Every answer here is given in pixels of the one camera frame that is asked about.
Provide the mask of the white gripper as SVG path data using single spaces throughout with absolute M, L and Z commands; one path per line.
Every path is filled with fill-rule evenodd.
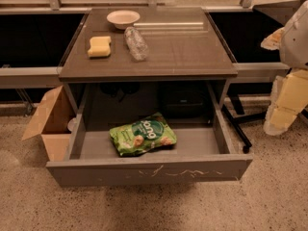
M 285 24 L 261 42 L 267 50 L 279 50 L 282 63 L 296 69 L 273 82 L 264 131 L 271 136 L 285 133 L 308 105 L 308 1 Z

